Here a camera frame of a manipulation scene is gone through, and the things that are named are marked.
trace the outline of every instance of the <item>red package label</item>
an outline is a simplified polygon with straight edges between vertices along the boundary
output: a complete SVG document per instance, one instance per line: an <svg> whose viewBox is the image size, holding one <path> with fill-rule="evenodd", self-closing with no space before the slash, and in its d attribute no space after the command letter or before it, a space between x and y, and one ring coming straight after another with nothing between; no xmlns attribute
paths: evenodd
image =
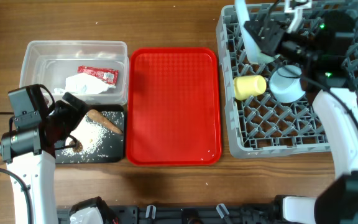
<svg viewBox="0 0 358 224"><path fill-rule="evenodd" d="M110 69L110 68L93 68L88 66L79 66L78 73L86 73L88 75L92 75L109 85L116 85L118 78L118 70Z"/></svg>

